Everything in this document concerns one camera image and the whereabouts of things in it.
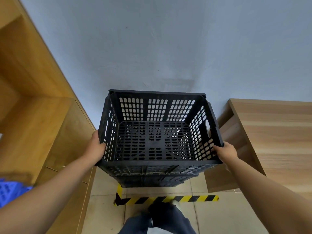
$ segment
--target tile floor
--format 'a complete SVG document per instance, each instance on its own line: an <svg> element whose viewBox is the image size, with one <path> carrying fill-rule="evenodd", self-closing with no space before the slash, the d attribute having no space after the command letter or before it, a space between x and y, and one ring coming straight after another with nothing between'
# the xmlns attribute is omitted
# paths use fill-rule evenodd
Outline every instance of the tile floor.
<svg viewBox="0 0 312 234"><path fill-rule="evenodd" d="M82 234L116 234L127 218L147 208L147 205L144 204L115 207L113 200L116 189L117 182L115 179L98 168ZM203 173L174 188L123 189L123 197L201 195L207 193ZM196 233L268 233L242 194L234 191L216 194L220 197L218 202L181 203L182 212L190 220Z"/></svg>

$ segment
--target wooden cabinet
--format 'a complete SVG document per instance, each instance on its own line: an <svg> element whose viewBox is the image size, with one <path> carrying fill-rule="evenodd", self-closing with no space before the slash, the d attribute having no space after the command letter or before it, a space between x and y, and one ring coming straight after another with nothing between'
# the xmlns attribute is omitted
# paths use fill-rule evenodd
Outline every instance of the wooden cabinet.
<svg viewBox="0 0 312 234"><path fill-rule="evenodd" d="M18 0L0 0L0 177L40 185L80 157L95 130ZM81 233L95 168L48 233Z"/></svg>
<svg viewBox="0 0 312 234"><path fill-rule="evenodd" d="M235 147L237 156L240 159L258 169L235 115L220 128L220 132L222 139ZM210 193L239 188L234 177L226 170L224 164L208 169L204 173L208 192Z"/></svg>
<svg viewBox="0 0 312 234"><path fill-rule="evenodd" d="M223 139L268 178L312 200L312 102L230 99L228 104L233 117L220 129ZM222 165L205 175L209 192L237 188Z"/></svg>
<svg viewBox="0 0 312 234"><path fill-rule="evenodd" d="M54 140L45 166L60 171L79 158L84 152L93 131L94 129L86 120L80 107L74 102ZM91 170L83 179L85 183L89 182L90 174Z"/></svg>
<svg viewBox="0 0 312 234"><path fill-rule="evenodd" d="M50 180L57 174L56 171L44 167L36 181L36 185L40 185ZM86 197L88 184L81 182L67 205L64 207L60 215L54 221L47 234L59 233L59 234L76 234L77 224L79 223L81 210L83 208L84 199Z"/></svg>

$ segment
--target yellow and black tape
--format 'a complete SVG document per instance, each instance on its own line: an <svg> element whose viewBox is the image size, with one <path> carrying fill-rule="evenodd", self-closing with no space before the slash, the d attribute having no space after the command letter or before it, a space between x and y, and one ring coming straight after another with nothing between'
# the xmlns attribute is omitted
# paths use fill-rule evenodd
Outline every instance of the yellow and black tape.
<svg viewBox="0 0 312 234"><path fill-rule="evenodd" d="M133 205L133 204L152 204L155 202L170 202L176 200L178 202L207 202L218 201L217 195L183 195L183 196L158 196L158 197L134 197L134 198L121 198L122 187L118 184L116 199L114 201L115 206L119 205Z"/></svg>

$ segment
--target blue plastic crate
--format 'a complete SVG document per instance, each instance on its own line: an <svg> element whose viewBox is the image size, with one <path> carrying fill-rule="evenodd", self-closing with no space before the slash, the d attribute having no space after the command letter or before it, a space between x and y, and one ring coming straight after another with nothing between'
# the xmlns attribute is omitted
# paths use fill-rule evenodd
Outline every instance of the blue plastic crate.
<svg viewBox="0 0 312 234"><path fill-rule="evenodd" d="M16 199L21 192L21 182L0 182L0 208Z"/></svg>
<svg viewBox="0 0 312 234"><path fill-rule="evenodd" d="M19 193L18 196L21 196L22 194L25 194L27 191L30 191L32 189L32 186L23 186Z"/></svg>

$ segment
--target leg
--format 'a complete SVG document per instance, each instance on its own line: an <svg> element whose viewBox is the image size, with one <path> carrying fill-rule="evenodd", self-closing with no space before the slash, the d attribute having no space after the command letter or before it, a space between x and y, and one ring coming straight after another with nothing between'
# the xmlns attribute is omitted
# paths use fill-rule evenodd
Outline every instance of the leg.
<svg viewBox="0 0 312 234"><path fill-rule="evenodd" d="M180 210L169 203L154 203L150 205L154 227L159 227L173 234L196 234L190 221Z"/></svg>
<svg viewBox="0 0 312 234"><path fill-rule="evenodd" d="M119 234L146 234L149 227L152 227L150 215L141 214L128 218Z"/></svg>

